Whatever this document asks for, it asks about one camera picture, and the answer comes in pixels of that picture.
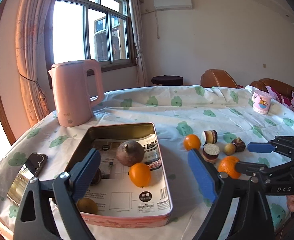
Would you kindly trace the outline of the person's right hand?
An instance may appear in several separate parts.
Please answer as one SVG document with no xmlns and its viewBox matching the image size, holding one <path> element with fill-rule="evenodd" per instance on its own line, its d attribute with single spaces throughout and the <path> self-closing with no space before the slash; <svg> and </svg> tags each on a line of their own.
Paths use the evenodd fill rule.
<svg viewBox="0 0 294 240">
<path fill-rule="evenodd" d="M 294 195 L 287 195 L 287 208 L 290 212 L 294 212 Z"/>
</svg>

